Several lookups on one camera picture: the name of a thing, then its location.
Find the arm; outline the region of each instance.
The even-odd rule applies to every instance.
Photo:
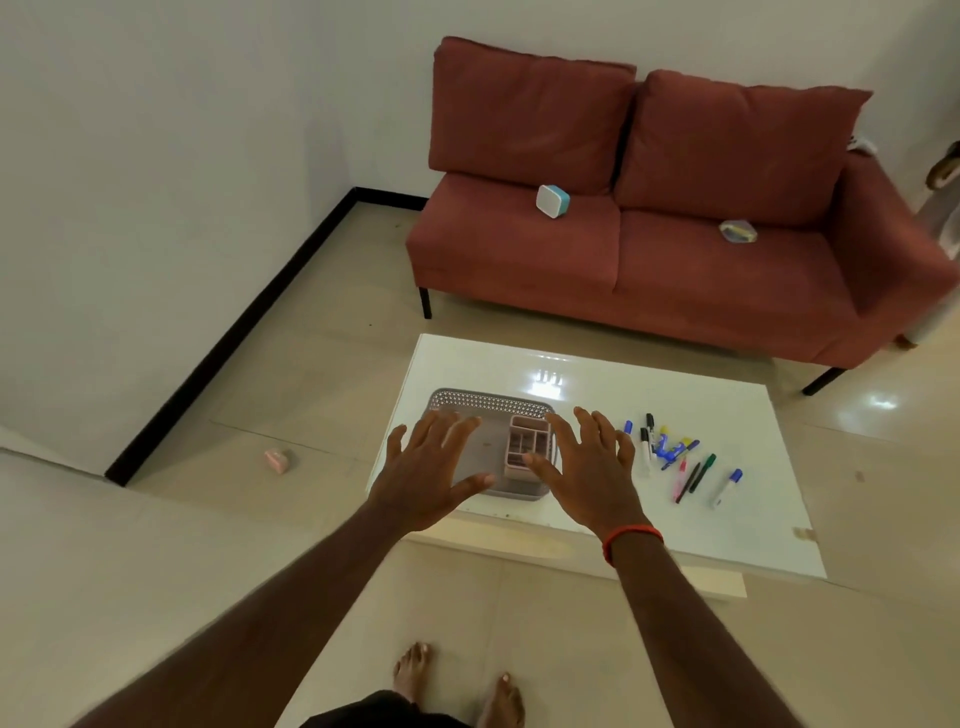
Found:
[[[200,635],[82,718],[75,728],[276,725],[300,681],[390,549],[492,485],[451,487],[479,420],[427,413],[387,440],[387,462],[361,508],[333,534]]]
[[[601,541],[620,526],[649,524],[631,479],[630,437],[599,412],[577,407],[574,414],[580,443],[565,420],[547,415],[563,474],[539,456],[528,457],[528,466]],[[675,726],[801,725],[659,539],[626,533],[613,542],[612,560]]]
[[[819,354],[823,363],[860,364],[960,279],[874,158],[847,155],[825,235],[860,321]]]

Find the black sofa leg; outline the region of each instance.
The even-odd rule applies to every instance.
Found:
[[[804,387],[804,394],[812,397],[846,371],[840,367],[830,367]]]
[[[430,291],[426,288],[420,289],[420,303],[423,304],[423,318],[432,319],[433,311],[430,310]]]

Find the hand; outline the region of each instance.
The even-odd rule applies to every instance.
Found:
[[[364,507],[395,525],[402,536],[429,528],[470,496],[490,488],[495,479],[489,473],[451,486],[467,438],[479,426],[479,417],[460,420],[455,412],[431,410],[414,426],[406,449],[400,441],[407,425],[395,427],[387,438],[387,463]]]
[[[550,486],[567,515],[601,541],[619,526],[649,524],[631,478],[635,450],[630,436],[614,430],[599,412],[591,415],[574,407],[573,414],[580,422],[580,443],[564,418],[546,416],[557,435],[564,472],[535,453],[523,455],[527,467]]]

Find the green marker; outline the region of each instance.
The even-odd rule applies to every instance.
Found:
[[[710,466],[716,462],[716,459],[717,456],[711,453],[710,457],[704,462],[704,467],[700,469],[699,473],[697,473],[697,479],[690,483],[690,493],[693,493],[695,490],[697,490],[697,486],[700,485],[700,481],[704,479],[704,473],[710,469]]]

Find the finger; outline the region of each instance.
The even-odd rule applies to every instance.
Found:
[[[387,437],[387,462],[389,463],[401,452],[400,441],[403,440],[403,433],[407,431],[407,425],[397,425],[394,427],[390,436]]]
[[[569,422],[553,412],[547,412],[543,418],[553,427],[557,437],[557,447],[560,448],[561,454],[568,448],[576,447],[577,436],[573,434],[573,427],[570,426]]]
[[[427,445],[436,445],[439,447],[446,439],[446,433],[460,419],[456,412],[441,412],[440,417],[433,421],[430,431],[426,435]]]
[[[421,446],[423,441],[426,440],[426,433],[430,431],[430,426],[439,416],[440,412],[435,409],[431,409],[423,415],[420,421],[414,425],[414,431],[410,433],[410,442],[407,443],[407,448],[418,448]]]
[[[455,483],[450,488],[450,502],[453,504],[453,508],[456,508],[467,498],[476,496],[478,493],[483,493],[495,482],[496,478],[491,474],[477,473],[470,477],[465,477],[459,483]]]
[[[573,415],[580,423],[580,442],[584,445],[586,443],[599,443],[600,428],[597,426],[597,421],[590,416],[590,413],[583,407],[574,407]]]
[[[533,474],[553,488],[554,483],[560,480],[560,471],[554,467],[553,463],[542,455],[535,452],[524,452],[523,463],[533,472]]]
[[[616,452],[616,459],[620,462],[620,465],[623,466],[623,469],[627,471],[627,475],[632,475],[634,472],[634,455],[636,455],[634,441],[630,435],[618,429],[616,431],[616,443],[620,446]]]
[[[468,417],[450,428],[446,435],[444,452],[449,453],[454,463],[460,460],[460,453],[464,451],[467,439],[482,422],[479,417]]]
[[[610,452],[616,452],[616,431],[613,429],[613,425],[610,424],[610,420],[608,420],[602,412],[596,410],[593,411],[591,417],[600,429],[600,444],[604,449],[608,449]]]

